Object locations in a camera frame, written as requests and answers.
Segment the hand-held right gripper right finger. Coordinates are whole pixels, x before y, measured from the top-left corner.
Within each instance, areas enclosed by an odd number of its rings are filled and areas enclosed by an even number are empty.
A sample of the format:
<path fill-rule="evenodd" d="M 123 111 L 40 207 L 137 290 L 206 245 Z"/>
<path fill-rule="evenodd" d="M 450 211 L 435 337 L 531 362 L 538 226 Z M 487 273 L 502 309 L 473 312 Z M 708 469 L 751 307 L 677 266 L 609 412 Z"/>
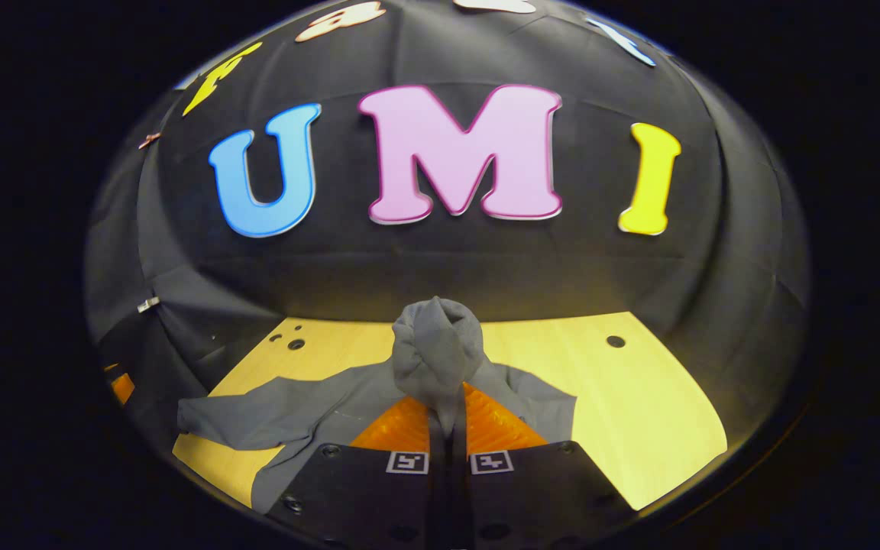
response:
<path fill-rule="evenodd" d="M 549 442 L 491 396 L 465 384 L 457 432 L 461 541 L 468 549 L 584 549 L 636 518 L 577 442 Z"/>

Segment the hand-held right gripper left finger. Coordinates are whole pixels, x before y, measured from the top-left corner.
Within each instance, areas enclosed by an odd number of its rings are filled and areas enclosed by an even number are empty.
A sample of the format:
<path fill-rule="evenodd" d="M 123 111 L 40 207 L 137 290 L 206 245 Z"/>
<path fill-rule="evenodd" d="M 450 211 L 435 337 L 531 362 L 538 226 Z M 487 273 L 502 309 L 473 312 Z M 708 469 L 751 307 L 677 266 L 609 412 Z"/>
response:
<path fill-rule="evenodd" d="M 313 549 L 436 549 L 429 451 L 321 445 L 267 512 Z"/>

